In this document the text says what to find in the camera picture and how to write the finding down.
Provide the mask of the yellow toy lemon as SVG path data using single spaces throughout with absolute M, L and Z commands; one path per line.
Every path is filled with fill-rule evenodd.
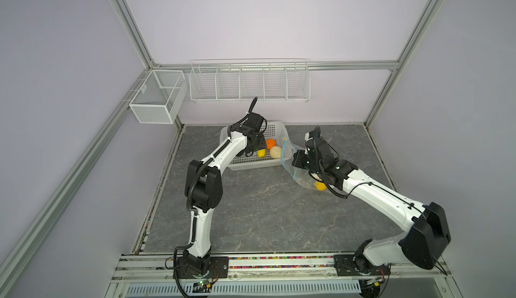
M 256 154 L 259 158 L 263 158 L 265 155 L 266 155 L 266 150 L 263 149 L 263 150 L 258 150 L 256 151 Z

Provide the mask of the beige toy garlic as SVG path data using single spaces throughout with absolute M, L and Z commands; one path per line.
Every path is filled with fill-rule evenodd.
M 270 148 L 270 156 L 273 159 L 280 159 L 282 156 L 282 148 L 279 146 L 273 146 Z

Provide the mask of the clear zip top bag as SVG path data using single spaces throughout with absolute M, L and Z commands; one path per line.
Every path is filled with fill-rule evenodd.
M 282 156 L 280 158 L 282 166 L 289 172 L 292 179 L 301 187 L 317 191 L 314 186 L 316 181 L 322 182 L 314 178 L 309 170 L 308 156 L 305 154 L 305 148 L 297 146 L 289 139 L 283 139 Z

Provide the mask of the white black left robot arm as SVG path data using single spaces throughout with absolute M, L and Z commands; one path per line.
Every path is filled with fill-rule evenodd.
M 227 127 L 227 137 L 211 154 L 188 165 L 185 184 L 186 209 L 190 212 L 189 242 L 179 246 L 181 258 L 174 267 L 184 263 L 192 271 L 204 276 L 210 264 L 210 232 L 214 209 L 223 197 L 223 173 L 236 157 L 252 156 L 266 148 L 263 125 L 267 120 L 254 112 L 258 101 L 254 97 L 243 119 Z

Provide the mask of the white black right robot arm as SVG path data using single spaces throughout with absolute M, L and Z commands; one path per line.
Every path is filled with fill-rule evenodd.
M 321 184 L 340 199 L 357 197 L 391 219 L 401 234 L 383 240 L 365 240 L 354 252 L 351 265 L 369 275 L 385 264 L 412 263 L 431 270 L 440 267 L 439 258 L 451 242 L 444 208 L 434 202 L 425 205 L 405 197 L 376 181 L 354 163 L 341 159 L 322 137 L 320 127 L 305 135 L 302 147 L 287 143 L 283 167 L 306 189 Z

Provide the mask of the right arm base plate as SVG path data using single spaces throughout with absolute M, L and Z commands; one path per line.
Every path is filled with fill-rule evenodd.
M 365 258 L 354 254 L 336 254 L 333 256 L 334 267 L 338 276 L 388 276 L 388 265 L 373 266 Z

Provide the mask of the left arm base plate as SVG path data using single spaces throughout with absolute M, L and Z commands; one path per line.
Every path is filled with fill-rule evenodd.
M 208 258 L 198 258 L 191 255 L 186 258 L 179 257 L 174 269 L 179 279 L 225 279 L 228 276 L 229 257 L 209 256 Z

